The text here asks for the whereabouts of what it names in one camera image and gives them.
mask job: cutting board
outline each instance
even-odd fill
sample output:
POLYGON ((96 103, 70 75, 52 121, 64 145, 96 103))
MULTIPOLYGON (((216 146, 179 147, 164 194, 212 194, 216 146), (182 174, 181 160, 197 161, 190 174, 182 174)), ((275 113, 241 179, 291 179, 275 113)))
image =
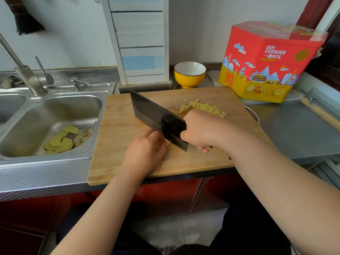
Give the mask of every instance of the cutting board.
MULTIPOLYGON (((181 118, 184 117, 185 113, 179 114, 178 112, 181 106, 188 104, 189 101, 198 99, 200 102, 215 105, 221 111, 227 113, 228 118, 226 120, 230 120, 252 132, 266 143, 274 145, 230 87, 166 90, 141 94, 181 118)), ((134 116, 130 94, 110 95, 87 176, 88 184, 109 183, 119 172, 129 143, 146 128, 147 126, 134 116)), ((193 145, 189 145, 188 151, 185 152, 170 143, 162 162, 149 177, 233 166, 233 162, 228 156, 222 157, 213 152, 204 154, 193 145)))

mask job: floor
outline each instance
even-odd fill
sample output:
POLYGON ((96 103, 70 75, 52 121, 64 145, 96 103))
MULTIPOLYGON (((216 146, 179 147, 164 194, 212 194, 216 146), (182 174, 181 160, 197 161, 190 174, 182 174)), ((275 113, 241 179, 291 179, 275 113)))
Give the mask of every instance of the floor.
MULTIPOLYGON (((178 216, 144 219, 131 229, 152 245, 159 247, 183 244, 210 245, 222 227, 227 208, 178 216)), ((40 255, 49 255, 55 248, 55 234, 50 234, 40 255)))

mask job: person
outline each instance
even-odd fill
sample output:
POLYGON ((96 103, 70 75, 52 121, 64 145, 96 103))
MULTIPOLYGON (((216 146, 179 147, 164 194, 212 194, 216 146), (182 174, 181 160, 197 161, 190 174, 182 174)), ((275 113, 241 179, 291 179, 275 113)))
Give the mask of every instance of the person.
MULTIPOLYGON (((184 120, 181 138, 204 153, 208 146, 227 153, 252 193, 231 204, 210 247, 185 245, 171 254, 290 254, 289 241, 303 254, 340 254, 339 190, 226 119, 193 109, 184 120)), ((140 133, 93 204, 66 217, 69 229, 59 233, 51 254, 160 254, 123 222, 137 187, 166 151, 161 133, 151 128, 140 133)))

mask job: black knife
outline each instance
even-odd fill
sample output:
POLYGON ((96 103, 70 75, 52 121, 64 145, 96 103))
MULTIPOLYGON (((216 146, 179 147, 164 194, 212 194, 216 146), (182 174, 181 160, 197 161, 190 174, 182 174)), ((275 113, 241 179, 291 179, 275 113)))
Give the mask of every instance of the black knife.
POLYGON ((185 152, 188 142, 181 140, 181 132, 187 129, 184 120, 137 92, 130 92, 135 116, 147 126, 161 132, 164 137, 185 152))

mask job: bowl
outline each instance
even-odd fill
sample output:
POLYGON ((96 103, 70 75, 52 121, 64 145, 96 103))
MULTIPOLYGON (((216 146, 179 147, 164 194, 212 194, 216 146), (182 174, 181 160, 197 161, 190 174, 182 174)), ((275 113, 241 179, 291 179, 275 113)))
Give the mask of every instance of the bowl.
POLYGON ((193 88, 204 79, 206 68, 196 62, 181 62, 175 65, 175 79, 183 88, 193 88))

